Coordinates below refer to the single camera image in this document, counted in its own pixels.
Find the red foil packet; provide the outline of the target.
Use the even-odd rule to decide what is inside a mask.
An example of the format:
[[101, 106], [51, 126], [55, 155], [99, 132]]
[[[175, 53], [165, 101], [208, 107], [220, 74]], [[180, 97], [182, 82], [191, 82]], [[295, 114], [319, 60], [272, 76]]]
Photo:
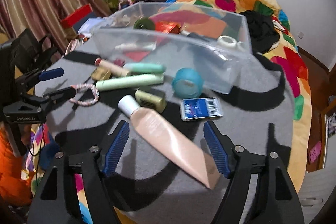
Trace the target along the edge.
[[179, 34], [181, 32], [181, 25], [175, 22], [158, 21], [155, 24], [155, 30], [165, 34]]

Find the amber jar green lid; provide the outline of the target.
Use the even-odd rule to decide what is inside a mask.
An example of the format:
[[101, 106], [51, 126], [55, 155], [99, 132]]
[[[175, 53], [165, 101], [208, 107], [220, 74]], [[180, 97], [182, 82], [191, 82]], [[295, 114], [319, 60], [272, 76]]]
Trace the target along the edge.
[[138, 20], [135, 21], [133, 25], [134, 29], [140, 29], [140, 30], [155, 30], [155, 23], [146, 17], [141, 17]]

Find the white tape roll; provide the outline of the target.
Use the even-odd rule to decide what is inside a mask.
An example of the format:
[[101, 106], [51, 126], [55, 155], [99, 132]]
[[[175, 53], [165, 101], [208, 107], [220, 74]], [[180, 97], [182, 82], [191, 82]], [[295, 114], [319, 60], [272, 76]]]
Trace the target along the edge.
[[229, 48], [229, 49], [234, 49], [237, 46], [237, 40], [226, 35], [219, 36], [217, 39], [218, 44], [221, 47]]

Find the small gold square box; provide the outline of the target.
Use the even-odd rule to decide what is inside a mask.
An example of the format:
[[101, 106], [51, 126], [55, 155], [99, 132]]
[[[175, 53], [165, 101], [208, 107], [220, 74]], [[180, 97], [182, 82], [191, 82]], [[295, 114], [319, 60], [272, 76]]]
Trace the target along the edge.
[[91, 73], [91, 79], [94, 81], [104, 81], [108, 80], [111, 77], [111, 72], [108, 69], [97, 67], [92, 73]]

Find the grey black blanket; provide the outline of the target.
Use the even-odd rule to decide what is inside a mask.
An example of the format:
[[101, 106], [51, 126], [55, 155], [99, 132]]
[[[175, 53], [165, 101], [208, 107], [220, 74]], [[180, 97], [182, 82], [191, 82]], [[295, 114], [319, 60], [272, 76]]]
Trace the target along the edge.
[[165, 44], [168, 68], [194, 67], [212, 84], [167, 106], [142, 107], [133, 88], [101, 92], [88, 107], [66, 101], [47, 116], [60, 152], [45, 173], [29, 223], [300, 223], [287, 167], [294, 98], [285, 73], [255, 53], [237, 60], [228, 94], [224, 62], [203, 46]]

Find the clear plastic storage box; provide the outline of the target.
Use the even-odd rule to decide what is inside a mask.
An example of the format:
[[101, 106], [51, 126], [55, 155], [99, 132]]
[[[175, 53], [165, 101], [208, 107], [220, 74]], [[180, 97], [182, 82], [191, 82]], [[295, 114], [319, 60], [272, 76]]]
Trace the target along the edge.
[[[141, 17], [155, 24], [179, 23], [181, 32], [134, 29]], [[217, 39], [222, 35], [236, 39], [236, 48], [221, 47]], [[252, 55], [245, 16], [190, 3], [136, 3], [106, 18], [93, 30], [92, 40], [104, 59], [162, 64], [170, 77], [192, 68], [203, 78], [204, 88], [224, 94], [237, 83], [243, 60]]]

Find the pink croc shoe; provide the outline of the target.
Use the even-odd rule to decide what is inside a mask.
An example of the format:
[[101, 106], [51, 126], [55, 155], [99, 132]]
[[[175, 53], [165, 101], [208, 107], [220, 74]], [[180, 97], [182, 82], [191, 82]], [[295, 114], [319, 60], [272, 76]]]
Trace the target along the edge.
[[322, 143], [318, 141], [309, 151], [308, 153], [308, 160], [310, 164], [313, 164], [321, 154]]

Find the blue tape roll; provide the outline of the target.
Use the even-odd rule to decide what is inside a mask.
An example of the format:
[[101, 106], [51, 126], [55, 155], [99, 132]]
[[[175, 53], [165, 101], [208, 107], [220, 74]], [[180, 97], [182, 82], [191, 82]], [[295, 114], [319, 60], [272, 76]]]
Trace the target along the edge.
[[181, 68], [172, 80], [175, 95], [181, 99], [199, 98], [203, 91], [204, 80], [192, 68]]

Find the beige cosmetic tube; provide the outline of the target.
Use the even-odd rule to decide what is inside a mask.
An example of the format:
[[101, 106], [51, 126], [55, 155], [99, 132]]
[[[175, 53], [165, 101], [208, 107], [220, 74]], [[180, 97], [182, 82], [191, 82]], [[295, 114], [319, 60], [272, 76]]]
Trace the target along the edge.
[[214, 159], [155, 110], [142, 107], [131, 96], [122, 97], [118, 108], [126, 115], [136, 133], [163, 156], [205, 187], [214, 189], [220, 173]]

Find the long pale green tube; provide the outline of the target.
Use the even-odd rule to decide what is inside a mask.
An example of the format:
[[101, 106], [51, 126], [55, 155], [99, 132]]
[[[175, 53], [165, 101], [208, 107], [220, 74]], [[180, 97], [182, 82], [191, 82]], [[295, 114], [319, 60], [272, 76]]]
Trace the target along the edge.
[[96, 88], [98, 91], [135, 88], [140, 86], [162, 84], [164, 83], [164, 80], [165, 76], [163, 74], [143, 74], [98, 81], [96, 82]]

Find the pink bunny water bottle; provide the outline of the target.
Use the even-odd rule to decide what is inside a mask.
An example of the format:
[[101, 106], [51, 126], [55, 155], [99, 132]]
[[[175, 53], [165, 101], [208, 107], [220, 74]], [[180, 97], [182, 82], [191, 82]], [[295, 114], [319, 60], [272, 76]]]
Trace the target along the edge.
[[124, 8], [127, 8], [133, 4], [132, 0], [118, 0], [118, 9], [122, 10]]

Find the mint green tube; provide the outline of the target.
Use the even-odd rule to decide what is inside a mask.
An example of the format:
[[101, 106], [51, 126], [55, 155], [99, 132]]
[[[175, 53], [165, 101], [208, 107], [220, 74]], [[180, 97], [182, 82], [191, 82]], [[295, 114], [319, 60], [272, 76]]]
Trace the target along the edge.
[[162, 74], [166, 71], [164, 65], [154, 63], [126, 63], [123, 68], [138, 74]]

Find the red flat box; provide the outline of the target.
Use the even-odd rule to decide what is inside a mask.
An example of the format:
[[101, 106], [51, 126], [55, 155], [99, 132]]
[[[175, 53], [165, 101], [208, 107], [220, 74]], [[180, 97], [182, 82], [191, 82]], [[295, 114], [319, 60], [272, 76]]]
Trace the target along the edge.
[[66, 16], [64, 19], [60, 20], [60, 24], [63, 28], [73, 27], [76, 23], [82, 20], [84, 17], [93, 12], [90, 4], [79, 7], [77, 10], [72, 12], [72, 14]]

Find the blue white card pack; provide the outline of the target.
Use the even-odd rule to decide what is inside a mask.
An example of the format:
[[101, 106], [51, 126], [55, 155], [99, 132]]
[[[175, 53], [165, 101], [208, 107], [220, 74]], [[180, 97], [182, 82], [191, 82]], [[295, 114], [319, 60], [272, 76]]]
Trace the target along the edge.
[[180, 103], [180, 113], [183, 121], [223, 116], [221, 103], [216, 97], [182, 100]]

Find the black clothing on bed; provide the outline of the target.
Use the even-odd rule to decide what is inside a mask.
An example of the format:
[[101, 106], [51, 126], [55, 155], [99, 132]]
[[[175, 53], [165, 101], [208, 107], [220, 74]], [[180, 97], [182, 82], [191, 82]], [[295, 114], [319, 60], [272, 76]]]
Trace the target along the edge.
[[243, 11], [247, 20], [252, 49], [256, 52], [267, 53], [280, 40], [279, 33], [274, 29], [271, 16], [256, 11]]

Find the beige red-capped tube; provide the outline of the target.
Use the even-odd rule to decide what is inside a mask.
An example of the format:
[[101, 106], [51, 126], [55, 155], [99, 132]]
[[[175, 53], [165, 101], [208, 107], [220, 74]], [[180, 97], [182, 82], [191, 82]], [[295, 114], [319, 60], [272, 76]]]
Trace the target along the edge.
[[116, 77], [128, 77], [131, 75], [131, 72], [123, 67], [120, 67], [114, 63], [111, 63], [108, 60], [101, 59], [100, 57], [97, 58], [94, 62], [97, 67], [102, 67], [108, 69], [112, 75]]

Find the olive green small box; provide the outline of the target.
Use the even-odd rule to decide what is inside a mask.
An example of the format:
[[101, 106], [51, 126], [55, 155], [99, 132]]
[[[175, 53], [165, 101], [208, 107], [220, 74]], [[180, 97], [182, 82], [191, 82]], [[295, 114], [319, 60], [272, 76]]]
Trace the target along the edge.
[[134, 95], [136, 101], [143, 107], [156, 110], [158, 113], [162, 113], [166, 108], [167, 102], [164, 92], [138, 89]]

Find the blue white booklet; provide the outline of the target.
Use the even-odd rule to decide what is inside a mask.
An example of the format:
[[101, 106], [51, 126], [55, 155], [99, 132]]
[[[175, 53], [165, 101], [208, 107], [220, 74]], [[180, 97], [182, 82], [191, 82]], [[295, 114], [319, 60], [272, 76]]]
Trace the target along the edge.
[[78, 34], [90, 34], [92, 28], [98, 25], [99, 23], [104, 22], [103, 18], [89, 18], [87, 19], [84, 24], [79, 28], [77, 31]]

